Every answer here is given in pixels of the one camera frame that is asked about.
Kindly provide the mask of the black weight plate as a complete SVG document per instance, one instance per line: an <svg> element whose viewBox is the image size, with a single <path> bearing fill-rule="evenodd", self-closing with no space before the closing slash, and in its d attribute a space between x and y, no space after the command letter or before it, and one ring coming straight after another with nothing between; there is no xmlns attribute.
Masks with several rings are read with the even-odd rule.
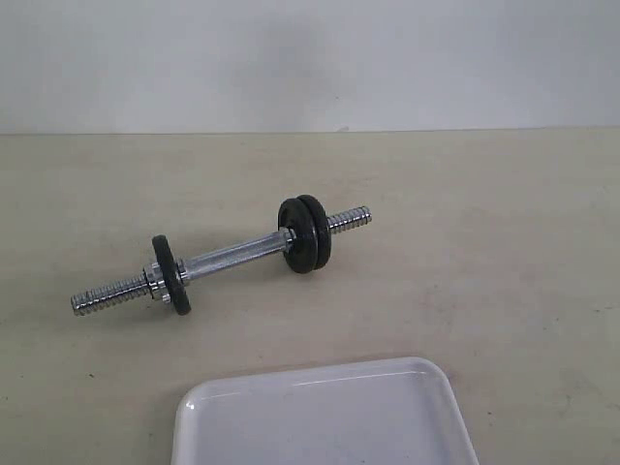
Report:
<svg viewBox="0 0 620 465"><path fill-rule="evenodd" d="M315 198L300 195L284 200L278 210L278 227L293 235L284 257L289 268L298 274L315 270L319 261L320 247L315 206Z"/></svg>
<svg viewBox="0 0 620 465"><path fill-rule="evenodd" d="M318 245L318 258L315 270L318 270L327 264L331 255L332 244L328 217L323 205L315 197L304 194L297 198L304 203L314 221Z"/></svg>
<svg viewBox="0 0 620 465"><path fill-rule="evenodd" d="M154 236L151 242L170 302L178 315L185 316L191 312L192 307L168 240L164 235L160 234Z"/></svg>

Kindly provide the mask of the chrome threaded dumbbell bar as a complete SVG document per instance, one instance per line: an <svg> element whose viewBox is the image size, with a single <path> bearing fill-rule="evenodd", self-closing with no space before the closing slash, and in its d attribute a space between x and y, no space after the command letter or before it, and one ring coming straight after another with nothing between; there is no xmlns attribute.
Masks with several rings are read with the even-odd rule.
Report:
<svg viewBox="0 0 620 465"><path fill-rule="evenodd" d="M327 217L331 244L332 238L335 235L363 227L372 221L372 213L365 205L347 209L332 215L327 214ZM181 279L186 291L186 288L191 282L207 275L262 259L273 254L282 254L284 257L284 252L291 245L292 240L293 235L285 229L280 229L277 221L277 230L263 237L215 250L187 260L174 259L181 273ZM144 280L143 269L134 277L117 280L99 288L74 294L71 297L71 306L74 314L82 317L142 296L151 297Z"/></svg>

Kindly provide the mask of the chrome collar nut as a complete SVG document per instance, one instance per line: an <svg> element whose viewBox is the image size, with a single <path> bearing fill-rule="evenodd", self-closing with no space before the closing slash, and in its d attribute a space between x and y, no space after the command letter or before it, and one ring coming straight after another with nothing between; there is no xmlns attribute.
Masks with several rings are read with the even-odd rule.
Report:
<svg viewBox="0 0 620 465"><path fill-rule="evenodd" d="M151 263L143 268L144 280L147 288L154 300L160 300L164 303L171 301L166 283L161 271L160 266L157 263Z"/></svg>

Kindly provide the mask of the white plastic tray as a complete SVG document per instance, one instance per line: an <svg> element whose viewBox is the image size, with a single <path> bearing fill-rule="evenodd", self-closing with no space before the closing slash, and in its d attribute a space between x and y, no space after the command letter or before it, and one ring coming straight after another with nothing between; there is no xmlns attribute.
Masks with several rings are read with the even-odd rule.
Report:
<svg viewBox="0 0 620 465"><path fill-rule="evenodd" d="M398 357L219 379L180 401L173 464L475 464L446 374Z"/></svg>

